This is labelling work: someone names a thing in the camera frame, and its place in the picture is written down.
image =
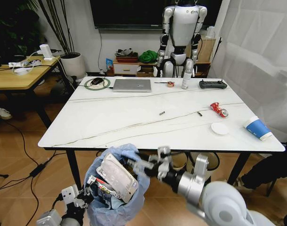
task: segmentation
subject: white curtain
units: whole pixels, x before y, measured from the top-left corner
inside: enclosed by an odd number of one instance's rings
[[[287,0],[230,0],[210,78],[223,78],[287,141]]]

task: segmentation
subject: cardboard box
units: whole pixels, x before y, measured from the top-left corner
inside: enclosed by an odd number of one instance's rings
[[[202,36],[202,41],[203,41],[203,45],[202,45],[201,40],[199,41],[199,44],[198,44],[198,52],[200,51],[201,46],[202,46],[202,49],[198,55],[198,62],[201,62],[201,63],[202,62],[209,62],[210,61],[210,55],[213,52],[213,46],[215,43],[215,39],[205,39],[205,37]],[[190,57],[191,44],[186,46],[185,52],[186,52],[186,56]]]
[[[153,67],[143,67],[141,66],[141,70],[137,72],[136,77],[153,77],[154,76],[154,68]]]

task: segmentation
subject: blue plastic bag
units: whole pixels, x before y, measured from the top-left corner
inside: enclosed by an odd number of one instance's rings
[[[84,184],[86,184],[90,175],[100,178],[96,172],[96,168],[101,165],[107,153],[112,153],[118,161],[122,160],[123,157],[139,161],[140,157],[136,155],[136,152],[138,152],[138,149],[132,144],[122,145],[117,148],[108,148],[100,157],[96,158],[89,167]],[[115,210],[109,210],[108,205],[101,202],[99,196],[94,197],[95,199],[91,202],[87,210],[90,224],[93,226],[124,226],[128,221],[132,220],[141,210],[145,200],[144,193],[149,186],[149,178],[145,175],[138,175],[137,181],[139,187],[131,200]]]

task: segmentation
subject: black remote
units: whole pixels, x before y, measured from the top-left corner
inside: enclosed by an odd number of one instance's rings
[[[205,89],[205,88],[221,88],[224,89],[227,87],[227,84],[223,82],[223,80],[221,81],[200,81],[199,85],[201,87],[201,89]]]

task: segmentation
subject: black tv screen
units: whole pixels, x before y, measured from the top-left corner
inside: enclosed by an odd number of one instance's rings
[[[96,29],[161,30],[165,7],[174,0],[90,0]],[[222,0],[199,0],[197,5],[207,7],[203,26],[213,26]]]

